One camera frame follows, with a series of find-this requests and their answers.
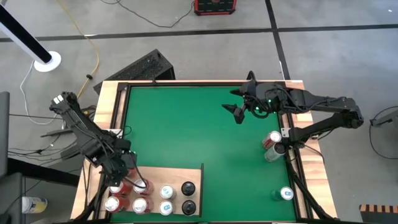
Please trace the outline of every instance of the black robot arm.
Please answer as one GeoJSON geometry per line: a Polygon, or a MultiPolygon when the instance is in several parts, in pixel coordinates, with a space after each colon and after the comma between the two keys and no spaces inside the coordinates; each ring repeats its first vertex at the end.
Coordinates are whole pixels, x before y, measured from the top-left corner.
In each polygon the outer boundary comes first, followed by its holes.
{"type": "Polygon", "coordinates": [[[248,82],[231,93],[243,97],[242,107],[223,105],[234,114],[235,122],[241,124],[244,112],[249,110],[257,118],[266,118],[270,113],[300,114],[308,111],[334,113],[332,117],[306,128],[290,128],[282,133],[290,145],[306,142],[310,137],[335,128],[358,128],[363,124],[361,112],[352,98],[315,96],[307,90],[286,88],[275,83],[258,83],[252,71],[248,82]]]}
{"type": "Polygon", "coordinates": [[[95,167],[102,166],[109,185],[119,185],[134,168],[134,154],[130,152],[130,141],[119,139],[111,131],[102,130],[80,109],[74,93],[63,92],[55,97],[50,110],[59,114],[77,138],[80,153],[95,167]]]}

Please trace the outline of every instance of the concrete floor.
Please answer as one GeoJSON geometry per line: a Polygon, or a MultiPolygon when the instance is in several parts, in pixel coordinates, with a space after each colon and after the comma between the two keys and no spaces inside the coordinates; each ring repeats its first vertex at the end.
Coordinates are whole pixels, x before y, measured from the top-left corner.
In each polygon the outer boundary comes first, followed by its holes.
{"type": "MultiPolygon", "coordinates": [[[[163,32],[118,5],[99,0],[68,0],[65,5],[85,34],[163,32]]],[[[320,27],[398,24],[398,3],[390,0],[271,0],[278,27],[320,27]]],[[[123,1],[127,7],[162,25],[170,25],[185,14],[189,0],[123,1]]],[[[6,8],[34,36],[78,35],[68,16],[54,0],[8,0],[6,8]]],[[[270,28],[263,0],[239,0],[230,16],[198,17],[190,13],[171,30],[270,28]]],[[[398,105],[397,29],[341,30],[280,33],[291,79],[304,80],[316,95],[348,96],[356,100],[366,120],[357,130],[338,129],[320,142],[325,156],[333,199],[342,220],[361,221],[361,203],[396,205],[398,163],[378,157],[369,145],[368,126],[378,111],[398,105]]],[[[183,35],[96,39],[101,65],[80,103],[95,105],[92,86],[114,72],[159,49],[174,65],[177,79],[242,79],[253,70],[258,79],[283,79],[272,33],[183,35]]],[[[95,53],[86,40],[44,41],[42,45],[62,55],[62,64],[50,73],[33,71],[25,84],[31,115],[53,116],[50,99],[61,91],[80,89],[85,75],[95,66],[95,53]]],[[[24,114],[19,85],[31,58],[12,42],[0,42],[0,90],[11,93],[11,112],[24,114]]],[[[330,114],[313,113],[315,121],[330,114]]],[[[11,117],[10,147],[39,149],[51,139],[39,136],[60,127],[60,121],[38,126],[26,118],[11,117]]],[[[391,124],[373,130],[374,144],[384,155],[398,157],[397,130],[391,124]]],[[[73,141],[60,138],[54,147],[73,141]]],[[[43,162],[20,158],[35,164],[43,162]]],[[[81,166],[81,158],[50,164],[60,170],[81,166]]],[[[28,180],[26,187],[34,184],[28,180]]],[[[57,216],[65,221],[75,196],[73,187],[40,183],[28,195],[47,197],[49,210],[26,216],[26,223],[57,216]]]]}

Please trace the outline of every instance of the green table surface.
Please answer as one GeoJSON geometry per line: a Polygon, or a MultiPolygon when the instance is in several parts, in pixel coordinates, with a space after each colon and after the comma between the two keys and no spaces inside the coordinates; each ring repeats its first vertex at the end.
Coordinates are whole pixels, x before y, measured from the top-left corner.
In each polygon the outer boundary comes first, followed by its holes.
{"type": "Polygon", "coordinates": [[[139,166],[199,169],[204,164],[202,216],[112,214],[112,222],[292,221],[292,201],[275,201],[289,186],[285,161],[267,162],[264,137],[279,129],[276,114],[243,124],[221,104],[241,105],[236,87],[133,87],[126,112],[139,166]]]}

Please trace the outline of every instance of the black plastic crate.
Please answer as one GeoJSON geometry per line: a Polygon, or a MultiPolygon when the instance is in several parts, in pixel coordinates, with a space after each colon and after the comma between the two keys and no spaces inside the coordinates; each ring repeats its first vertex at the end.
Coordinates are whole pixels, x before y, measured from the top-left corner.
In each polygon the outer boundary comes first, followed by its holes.
{"type": "Polygon", "coordinates": [[[236,0],[195,0],[195,14],[227,15],[235,11],[236,0]]]}
{"type": "MultiPolygon", "coordinates": [[[[175,80],[173,65],[157,50],[116,72],[107,80],[175,80]]],[[[102,82],[94,86],[100,94],[102,82]]]]}

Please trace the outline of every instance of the yellow cable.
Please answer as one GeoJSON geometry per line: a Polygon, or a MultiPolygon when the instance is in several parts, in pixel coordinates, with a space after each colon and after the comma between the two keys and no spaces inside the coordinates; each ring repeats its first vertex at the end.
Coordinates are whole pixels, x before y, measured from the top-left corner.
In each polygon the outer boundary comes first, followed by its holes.
{"type": "MultiPolygon", "coordinates": [[[[80,33],[80,35],[82,35],[83,37],[85,37],[90,44],[93,46],[94,50],[95,50],[95,54],[97,55],[97,64],[95,65],[95,68],[93,69],[93,71],[90,73],[91,76],[94,76],[94,74],[96,73],[96,71],[98,70],[98,66],[100,65],[100,55],[98,53],[98,49],[95,46],[95,44],[87,37],[85,36],[82,31],[79,29],[79,26],[77,25],[76,21],[73,19],[72,15],[68,12],[68,9],[65,7],[65,5],[63,5],[63,3],[61,2],[61,0],[57,0],[58,4],[62,7],[62,9],[68,14],[70,20],[73,22],[73,24],[75,25],[77,31],[80,33]]],[[[86,88],[86,85],[88,83],[90,79],[87,78],[86,81],[84,82],[83,86],[80,88],[79,94],[77,94],[77,98],[79,99],[80,95],[83,93],[84,89],[86,88]]]]}

